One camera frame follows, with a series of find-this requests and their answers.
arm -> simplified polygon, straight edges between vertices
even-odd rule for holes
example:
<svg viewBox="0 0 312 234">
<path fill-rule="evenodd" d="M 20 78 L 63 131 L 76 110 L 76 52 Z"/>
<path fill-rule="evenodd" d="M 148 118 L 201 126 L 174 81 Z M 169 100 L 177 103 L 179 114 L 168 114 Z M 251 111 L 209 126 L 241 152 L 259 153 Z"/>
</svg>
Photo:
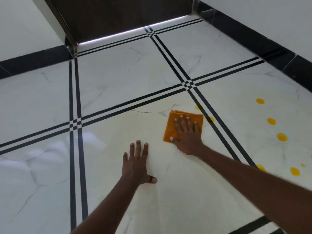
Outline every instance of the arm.
<svg viewBox="0 0 312 234">
<path fill-rule="evenodd" d="M 126 212 L 138 186 L 156 183 L 155 177 L 147 175 L 146 158 L 148 144 L 144 144 L 141 157 L 141 142 L 130 145 L 130 156 L 123 156 L 122 175 L 112 191 L 99 206 L 71 234 L 114 234 Z"/>
<path fill-rule="evenodd" d="M 193 127 L 189 118 L 181 117 L 181 125 L 175 119 L 175 127 L 181 140 L 170 139 L 178 149 L 211 166 L 288 234 L 311 233 L 311 191 L 213 151 L 202 143 L 198 124 Z"/>
</svg>

checkered pattern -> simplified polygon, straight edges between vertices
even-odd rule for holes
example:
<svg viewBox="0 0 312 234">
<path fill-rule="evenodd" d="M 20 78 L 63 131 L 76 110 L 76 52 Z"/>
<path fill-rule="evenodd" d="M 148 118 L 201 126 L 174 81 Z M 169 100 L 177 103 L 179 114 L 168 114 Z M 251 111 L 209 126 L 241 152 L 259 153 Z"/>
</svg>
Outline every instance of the checkered pattern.
<svg viewBox="0 0 312 234">
<path fill-rule="evenodd" d="M 183 85 L 187 90 L 190 90 L 190 89 L 196 87 L 196 85 L 193 83 L 192 80 L 188 80 L 188 81 L 182 82 L 182 85 Z"/>
<path fill-rule="evenodd" d="M 150 37 L 150 36 L 156 35 L 156 33 L 154 31 L 151 31 L 151 32 L 148 32 L 147 35 Z"/>
<path fill-rule="evenodd" d="M 79 128 L 82 128 L 81 118 L 69 121 L 69 131 L 77 130 Z"/>
</svg>

person's left hand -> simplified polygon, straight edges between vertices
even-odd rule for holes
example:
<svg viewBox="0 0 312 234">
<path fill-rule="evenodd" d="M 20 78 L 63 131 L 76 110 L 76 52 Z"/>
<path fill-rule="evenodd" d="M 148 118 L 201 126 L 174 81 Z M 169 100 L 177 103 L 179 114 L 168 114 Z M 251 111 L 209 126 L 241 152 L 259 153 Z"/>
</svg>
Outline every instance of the person's left hand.
<svg viewBox="0 0 312 234">
<path fill-rule="evenodd" d="M 124 153 L 122 176 L 130 176 L 139 184 L 156 183 L 155 177 L 149 176 L 146 171 L 146 158 L 148 155 L 148 143 L 144 144 L 143 153 L 141 156 L 141 141 L 137 140 L 136 152 L 135 144 L 130 145 L 130 155 L 128 159 L 127 153 Z"/>
</svg>

finger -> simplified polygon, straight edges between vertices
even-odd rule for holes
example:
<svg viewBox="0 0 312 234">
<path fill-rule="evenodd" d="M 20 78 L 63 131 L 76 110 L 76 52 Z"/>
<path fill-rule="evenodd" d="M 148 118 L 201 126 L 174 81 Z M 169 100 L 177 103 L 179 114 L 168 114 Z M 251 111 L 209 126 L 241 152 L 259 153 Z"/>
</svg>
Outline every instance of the finger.
<svg viewBox="0 0 312 234">
<path fill-rule="evenodd" d="M 126 152 L 124 152 L 124 156 L 122 157 L 123 162 L 128 161 L 128 155 Z"/>
<path fill-rule="evenodd" d="M 195 134 L 199 135 L 199 125 L 197 122 L 194 123 L 194 131 L 195 131 Z"/>
<path fill-rule="evenodd" d="M 187 128 L 187 126 L 186 126 L 185 119 L 184 119 L 184 117 L 183 117 L 182 115 L 180 116 L 180 120 L 181 120 L 181 127 L 182 127 L 182 130 L 183 130 L 183 131 L 187 131 L 188 128 Z"/>
<path fill-rule="evenodd" d="M 143 147 L 142 158 L 147 158 L 148 154 L 149 154 L 149 145 L 148 143 L 145 143 Z"/>
<path fill-rule="evenodd" d="M 177 118 L 174 119 L 174 127 L 175 127 L 175 129 L 177 131 L 177 134 L 179 136 L 181 136 L 182 129 L 181 129 L 181 126 L 180 126 L 179 122 L 177 121 Z"/>
<path fill-rule="evenodd" d="M 189 131 L 193 132 L 193 125 L 192 125 L 192 121 L 191 121 L 190 117 L 186 117 L 186 122 L 188 124 Z"/>
<path fill-rule="evenodd" d="M 133 160 L 135 157 L 135 144 L 131 143 L 130 144 L 130 155 L 129 155 L 129 160 Z"/>
<path fill-rule="evenodd" d="M 141 141 L 137 140 L 137 149 L 135 151 L 135 158 L 140 159 L 141 157 Z"/>
<path fill-rule="evenodd" d="M 179 145 L 180 142 L 177 140 L 177 138 L 170 137 L 169 139 L 172 141 L 172 143 L 173 143 L 175 146 L 178 147 L 178 145 Z"/>
<path fill-rule="evenodd" d="M 149 181 L 148 181 L 148 183 L 152 183 L 152 184 L 157 183 L 157 178 L 156 178 L 156 177 L 149 176 Z"/>
</svg>

folded cloth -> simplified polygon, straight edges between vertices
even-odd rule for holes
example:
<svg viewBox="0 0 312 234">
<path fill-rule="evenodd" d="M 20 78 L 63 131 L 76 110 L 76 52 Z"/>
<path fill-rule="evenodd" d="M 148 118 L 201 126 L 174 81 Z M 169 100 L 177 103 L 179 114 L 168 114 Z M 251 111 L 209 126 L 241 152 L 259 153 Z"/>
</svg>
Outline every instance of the folded cloth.
<svg viewBox="0 0 312 234">
<path fill-rule="evenodd" d="M 199 134 L 201 136 L 202 123 L 204 120 L 204 116 L 202 114 L 194 114 L 194 113 L 187 113 L 187 112 L 182 112 L 178 110 L 171 110 L 171 112 L 169 113 L 165 134 L 163 135 L 163 141 L 171 143 L 171 140 L 169 139 L 170 137 L 180 139 L 174 127 L 174 119 L 177 118 L 179 124 L 181 125 L 181 121 L 180 121 L 181 115 L 183 115 L 184 118 L 189 117 L 193 124 L 194 122 L 198 123 Z"/>
</svg>

